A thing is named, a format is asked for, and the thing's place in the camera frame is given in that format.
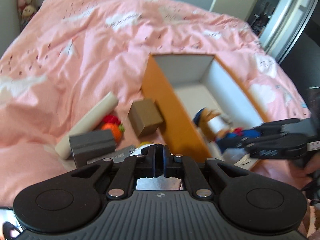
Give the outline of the person right hand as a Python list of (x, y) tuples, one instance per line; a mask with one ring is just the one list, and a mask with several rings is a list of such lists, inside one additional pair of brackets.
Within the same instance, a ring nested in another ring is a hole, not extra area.
[(301, 191), (305, 193), (305, 196), (310, 200), (311, 206), (319, 204), (319, 152), (317, 152), (305, 167), (306, 175), (311, 179)]

